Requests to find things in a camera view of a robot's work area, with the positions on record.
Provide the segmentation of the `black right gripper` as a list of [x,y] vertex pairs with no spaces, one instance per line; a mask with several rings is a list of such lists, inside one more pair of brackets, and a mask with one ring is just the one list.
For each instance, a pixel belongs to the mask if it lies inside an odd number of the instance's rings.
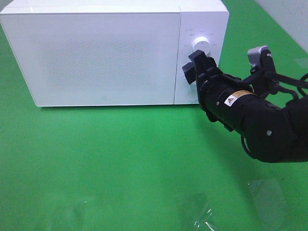
[[252,94],[252,87],[238,77],[224,74],[215,60],[201,50],[190,54],[189,59],[191,62],[182,70],[189,85],[196,81],[199,104],[209,121],[218,121],[229,131],[241,131],[240,116],[231,114],[231,107],[225,100],[241,90]]

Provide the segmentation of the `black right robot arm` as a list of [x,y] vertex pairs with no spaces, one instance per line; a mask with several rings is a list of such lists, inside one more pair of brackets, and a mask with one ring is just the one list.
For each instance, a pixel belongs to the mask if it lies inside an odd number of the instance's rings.
[[267,46],[252,48],[247,56],[251,70],[245,79],[223,73],[201,50],[189,56],[182,70],[187,82],[196,84],[199,105],[208,119],[238,132],[251,158],[306,162],[308,77],[278,74]]

